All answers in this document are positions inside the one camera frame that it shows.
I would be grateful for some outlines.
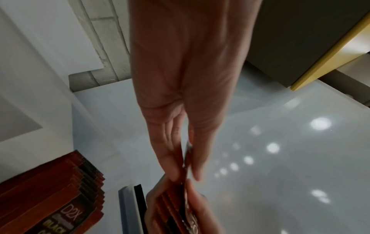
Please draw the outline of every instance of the yellow panel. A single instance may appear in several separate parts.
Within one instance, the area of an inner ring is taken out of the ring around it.
[[[297,90],[370,51],[370,13],[321,57],[292,86]]]

